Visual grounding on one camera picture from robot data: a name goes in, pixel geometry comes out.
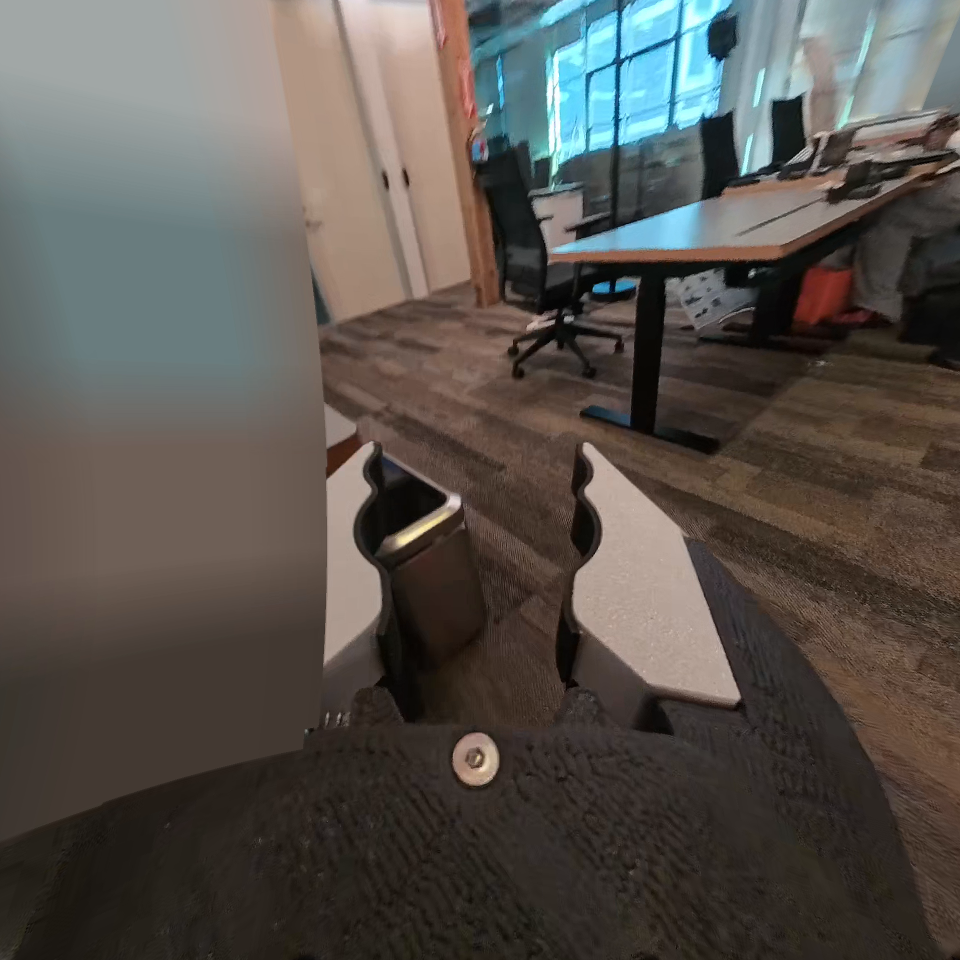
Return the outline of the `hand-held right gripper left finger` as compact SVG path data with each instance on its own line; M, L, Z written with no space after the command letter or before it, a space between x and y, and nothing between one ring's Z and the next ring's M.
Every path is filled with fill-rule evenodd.
M327 480L323 722L345 722L355 695L375 686L404 702L407 660L390 577L376 556L383 492L382 449L373 441Z

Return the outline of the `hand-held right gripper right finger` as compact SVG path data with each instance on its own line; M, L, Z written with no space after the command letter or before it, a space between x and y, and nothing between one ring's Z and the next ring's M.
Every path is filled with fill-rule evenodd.
M590 442L575 451L557 666L621 727L662 702L735 711L742 696L682 529Z

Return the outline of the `steel trash bin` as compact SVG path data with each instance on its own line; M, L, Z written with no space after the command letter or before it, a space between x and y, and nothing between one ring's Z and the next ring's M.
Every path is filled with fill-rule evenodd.
M382 456L382 534L376 556L390 576L403 639L417 666L436 670L485 628L487 608L460 494Z

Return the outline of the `grey desk with wooden edge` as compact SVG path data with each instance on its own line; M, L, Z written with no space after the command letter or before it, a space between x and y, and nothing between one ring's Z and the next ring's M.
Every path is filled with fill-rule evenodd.
M330 478L362 447L357 425L330 404L323 404L326 477Z

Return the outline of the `white printed box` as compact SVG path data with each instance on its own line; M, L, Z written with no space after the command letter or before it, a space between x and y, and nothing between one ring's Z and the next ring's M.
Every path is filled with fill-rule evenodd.
M674 293L690 327L702 331L744 310L758 299L754 287L735 286L726 280L726 270L692 273L674 282Z

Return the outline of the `orange bag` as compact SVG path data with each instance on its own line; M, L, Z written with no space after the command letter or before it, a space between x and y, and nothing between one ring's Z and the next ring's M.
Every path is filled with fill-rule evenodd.
M793 322L813 327L846 312L851 306L854 272L851 268L810 267L803 274Z

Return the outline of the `black wheeled office chair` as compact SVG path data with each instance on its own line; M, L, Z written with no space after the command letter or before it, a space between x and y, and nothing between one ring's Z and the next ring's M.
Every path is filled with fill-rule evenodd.
M547 324L515 337L507 348L513 378L523 378L524 363L550 344L568 349L581 365L586 379L596 368L583 353L578 337L613 342L614 351L624 351L623 336L578 320L583 298L594 286L617 280L612 267L548 260L548 249L521 164L514 149L506 149L475 166L475 178L486 197L494 237L500 293L507 288L524 311L546 316Z

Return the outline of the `grey desk with black legs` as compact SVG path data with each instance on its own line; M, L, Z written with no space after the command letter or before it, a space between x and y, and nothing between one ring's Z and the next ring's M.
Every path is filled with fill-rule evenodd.
M830 192L839 188L837 181L805 188L738 187L557 247L549 256L552 265L613 267L637 281L628 409L591 404L582 408L581 418L714 455L716 438L658 423L666 282L726 268L742 273L745 286L792 279L853 244L881 210L957 169L958 160L919 164L880 182L869 196L836 201Z

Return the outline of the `white low cabinet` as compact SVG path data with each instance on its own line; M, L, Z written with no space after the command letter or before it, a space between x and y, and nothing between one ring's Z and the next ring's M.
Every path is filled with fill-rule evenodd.
M548 252L575 239L575 225L584 217L582 182L533 189L529 198Z

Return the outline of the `white double door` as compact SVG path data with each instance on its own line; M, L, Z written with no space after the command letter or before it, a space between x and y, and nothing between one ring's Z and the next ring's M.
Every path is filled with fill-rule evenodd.
M336 10L403 298L423 299L471 274L430 5Z

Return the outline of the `black high-back chair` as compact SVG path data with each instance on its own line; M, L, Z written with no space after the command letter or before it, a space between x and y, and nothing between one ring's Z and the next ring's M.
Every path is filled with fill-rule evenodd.
M722 195L738 177L735 112L703 117L698 126L702 157L701 200Z
M807 145L804 95L771 102L771 164L783 168Z

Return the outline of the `black desk device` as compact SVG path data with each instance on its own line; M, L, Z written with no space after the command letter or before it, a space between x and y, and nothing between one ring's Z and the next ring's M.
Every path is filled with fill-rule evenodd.
M826 190L824 199L831 206L847 200L863 201L875 197L881 189L875 164L866 159L846 167L844 178Z

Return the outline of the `large grid window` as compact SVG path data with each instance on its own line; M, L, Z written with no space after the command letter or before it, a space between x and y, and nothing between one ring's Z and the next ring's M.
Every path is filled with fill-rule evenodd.
M545 49L549 155L638 143L695 125L719 106L723 65L709 52L731 2L561 2Z

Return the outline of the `wooden post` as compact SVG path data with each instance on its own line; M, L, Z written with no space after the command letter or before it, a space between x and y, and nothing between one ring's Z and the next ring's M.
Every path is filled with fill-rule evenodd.
M502 295L499 292L496 244L489 206L483 189L475 180L468 147L471 131L483 123L479 116L475 124L467 121L460 101L458 59L467 57L472 62L469 17L464 1L431 1L429 9L433 20L454 179L462 213L470 283L476 305L487 308L498 304Z

